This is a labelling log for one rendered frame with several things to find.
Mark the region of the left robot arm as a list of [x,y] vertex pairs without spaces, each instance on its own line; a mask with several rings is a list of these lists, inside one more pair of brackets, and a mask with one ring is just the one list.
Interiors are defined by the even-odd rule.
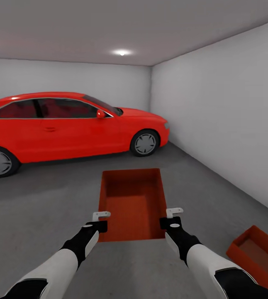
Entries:
[[42,265],[23,276],[1,299],[62,299],[78,267],[98,242],[99,233],[107,232],[108,211],[94,212],[93,221]]

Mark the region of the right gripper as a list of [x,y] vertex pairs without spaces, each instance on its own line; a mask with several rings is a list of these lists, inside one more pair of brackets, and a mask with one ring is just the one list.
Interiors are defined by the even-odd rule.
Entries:
[[166,217],[164,217],[164,218],[160,218],[159,220],[160,220],[160,226],[161,226],[162,230],[166,229],[167,224],[169,222],[177,222],[177,223],[179,223],[182,226],[181,219],[180,219],[179,216],[175,216],[173,218],[166,218]]

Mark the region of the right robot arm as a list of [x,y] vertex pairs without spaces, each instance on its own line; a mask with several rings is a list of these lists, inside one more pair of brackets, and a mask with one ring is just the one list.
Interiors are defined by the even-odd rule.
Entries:
[[260,286],[239,265],[204,246],[195,235],[182,228],[182,208],[166,209],[161,229],[171,248],[190,269],[207,299],[268,299],[268,289]]

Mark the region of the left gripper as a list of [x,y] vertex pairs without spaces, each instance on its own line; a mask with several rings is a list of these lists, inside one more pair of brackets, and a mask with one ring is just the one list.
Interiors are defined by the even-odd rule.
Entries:
[[87,222],[86,224],[96,224],[99,227],[99,233],[107,232],[107,221]]

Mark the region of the storage box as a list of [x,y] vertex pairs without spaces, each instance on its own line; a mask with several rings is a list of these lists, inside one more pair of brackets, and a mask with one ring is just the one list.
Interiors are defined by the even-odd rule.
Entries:
[[160,218],[167,217],[159,168],[102,172],[98,212],[108,211],[107,232],[98,242],[165,239]]
[[251,242],[256,244],[257,247],[262,248],[263,252],[268,254],[268,235],[254,225],[246,230],[242,235],[237,237],[237,239],[232,241],[226,252],[226,255],[232,260],[233,263],[246,270],[246,272],[250,274],[260,286],[268,289],[268,273],[264,272],[262,267],[257,266],[255,260],[252,261],[238,248],[238,246],[241,246],[240,241],[245,241],[243,238],[251,240]]

